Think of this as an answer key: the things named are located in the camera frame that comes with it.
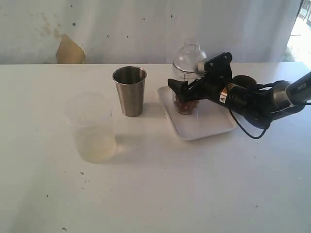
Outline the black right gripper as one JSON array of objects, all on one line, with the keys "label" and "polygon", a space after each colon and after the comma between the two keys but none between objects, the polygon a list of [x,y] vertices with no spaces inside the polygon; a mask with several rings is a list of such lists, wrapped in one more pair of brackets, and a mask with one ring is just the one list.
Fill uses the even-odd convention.
[{"label": "black right gripper", "polygon": [[180,102],[207,99],[214,103],[225,103],[230,83],[233,83],[233,79],[229,70],[206,72],[202,78],[191,83],[168,79],[169,88]]}]

